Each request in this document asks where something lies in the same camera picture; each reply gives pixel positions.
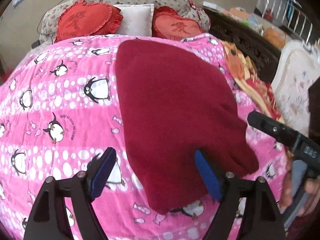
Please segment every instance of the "human hand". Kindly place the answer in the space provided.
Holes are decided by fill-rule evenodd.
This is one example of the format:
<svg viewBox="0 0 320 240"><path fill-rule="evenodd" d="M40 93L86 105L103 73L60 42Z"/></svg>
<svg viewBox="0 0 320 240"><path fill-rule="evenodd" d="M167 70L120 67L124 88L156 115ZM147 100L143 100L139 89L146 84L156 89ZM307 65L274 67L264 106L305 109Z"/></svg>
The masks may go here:
<svg viewBox="0 0 320 240"><path fill-rule="evenodd" d="M292 183L291 183L291 170L292 170L292 159L287 162L287 174L284 177L282 184L282 193L279 201L279 209L285 210L292 204L293 198L291 195ZM306 216L311 214L318 204L320 199L320 176L317 179L308 179L305 183L305 191L310 194L309 199L303 208L300 209L298 216Z"/></svg>

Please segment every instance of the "red heart pillow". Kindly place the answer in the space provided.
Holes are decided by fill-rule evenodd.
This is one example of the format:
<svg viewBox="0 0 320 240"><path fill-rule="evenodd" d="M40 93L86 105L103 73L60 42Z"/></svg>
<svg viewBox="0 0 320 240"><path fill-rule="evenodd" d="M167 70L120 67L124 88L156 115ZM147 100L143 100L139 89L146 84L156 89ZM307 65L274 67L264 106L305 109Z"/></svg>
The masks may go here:
<svg viewBox="0 0 320 240"><path fill-rule="evenodd" d="M111 4L77 1L61 14L55 42L89 36L102 28L101 34L115 33L122 18L119 10Z"/></svg>
<svg viewBox="0 0 320 240"><path fill-rule="evenodd" d="M183 18L178 14L167 11L162 11L155 15L152 27L155 37L173 41L180 41L184 38L204 33L204 30L195 20Z"/></svg>

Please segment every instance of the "blue gripper pad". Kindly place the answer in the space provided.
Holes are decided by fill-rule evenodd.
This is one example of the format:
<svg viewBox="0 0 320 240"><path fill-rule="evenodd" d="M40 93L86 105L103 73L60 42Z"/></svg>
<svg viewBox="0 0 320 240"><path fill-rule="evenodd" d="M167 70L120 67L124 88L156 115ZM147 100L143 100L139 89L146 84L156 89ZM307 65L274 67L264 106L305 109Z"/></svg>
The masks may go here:
<svg viewBox="0 0 320 240"><path fill-rule="evenodd" d="M110 173L116 164L116 158L116 150L112 148L105 160L102 162L101 166L98 168L95 176L92 178L90 191L92 201L101 195Z"/></svg>
<svg viewBox="0 0 320 240"><path fill-rule="evenodd" d="M222 174L215 175L208 161L205 159L200 150L196 150L195 152L195 162L209 195L216 201L220 202L222 199L222 190L217 176L221 176Z"/></svg>

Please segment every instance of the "red fleece fabric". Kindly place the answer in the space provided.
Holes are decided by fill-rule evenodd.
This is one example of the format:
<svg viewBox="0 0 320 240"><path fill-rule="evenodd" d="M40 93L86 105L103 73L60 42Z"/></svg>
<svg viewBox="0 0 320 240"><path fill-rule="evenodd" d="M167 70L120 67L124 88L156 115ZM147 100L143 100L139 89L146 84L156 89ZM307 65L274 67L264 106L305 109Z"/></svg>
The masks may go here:
<svg viewBox="0 0 320 240"><path fill-rule="evenodd" d="M183 49L154 41L119 46L116 77L128 161L159 214L207 194L194 153L242 177L259 164L223 74Z"/></svg>

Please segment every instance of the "wooden furniture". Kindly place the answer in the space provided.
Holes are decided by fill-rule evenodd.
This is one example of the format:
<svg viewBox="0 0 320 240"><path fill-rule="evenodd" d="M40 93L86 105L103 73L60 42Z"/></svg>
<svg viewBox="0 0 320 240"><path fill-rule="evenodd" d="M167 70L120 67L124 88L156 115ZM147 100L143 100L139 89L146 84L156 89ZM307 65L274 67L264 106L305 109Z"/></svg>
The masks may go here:
<svg viewBox="0 0 320 240"><path fill-rule="evenodd" d="M249 56L258 69L258 76L271 83L278 68L281 51L256 32L211 9L204 9L211 20L209 33L233 42L244 56Z"/></svg>

